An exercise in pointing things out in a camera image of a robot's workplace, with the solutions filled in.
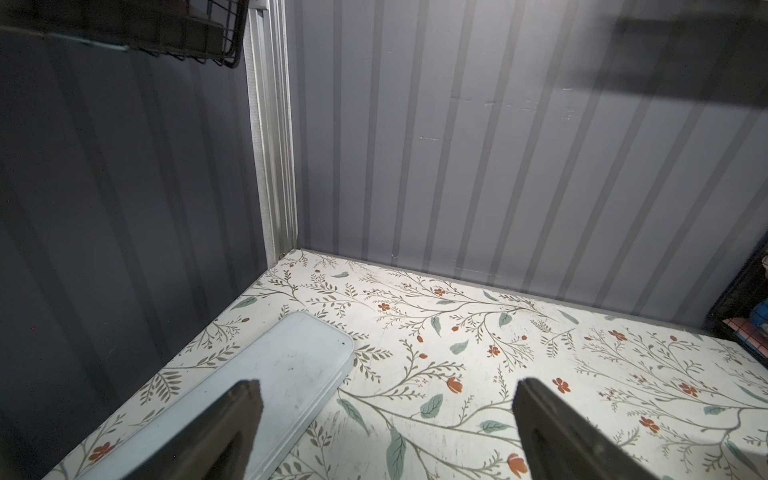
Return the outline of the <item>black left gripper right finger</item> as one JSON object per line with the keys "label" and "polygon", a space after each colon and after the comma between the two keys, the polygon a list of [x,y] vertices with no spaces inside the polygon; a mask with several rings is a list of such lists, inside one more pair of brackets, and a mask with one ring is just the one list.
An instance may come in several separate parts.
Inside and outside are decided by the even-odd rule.
{"label": "black left gripper right finger", "polygon": [[518,382],[512,412],[535,480],[654,477],[536,378]]}

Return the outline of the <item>light blue pencil case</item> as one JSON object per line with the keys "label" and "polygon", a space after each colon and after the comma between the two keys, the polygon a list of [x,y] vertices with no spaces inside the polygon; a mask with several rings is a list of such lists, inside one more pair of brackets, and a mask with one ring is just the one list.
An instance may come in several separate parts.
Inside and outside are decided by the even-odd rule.
{"label": "light blue pencil case", "polygon": [[85,473],[87,479],[267,479],[352,370],[346,332],[292,313]]}

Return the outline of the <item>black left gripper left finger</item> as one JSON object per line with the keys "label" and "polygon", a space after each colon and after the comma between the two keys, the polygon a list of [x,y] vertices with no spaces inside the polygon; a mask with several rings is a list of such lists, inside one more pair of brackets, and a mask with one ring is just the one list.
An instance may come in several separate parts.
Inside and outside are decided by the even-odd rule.
{"label": "black left gripper left finger", "polygon": [[262,413],[260,382],[241,380],[127,477],[242,479]]}

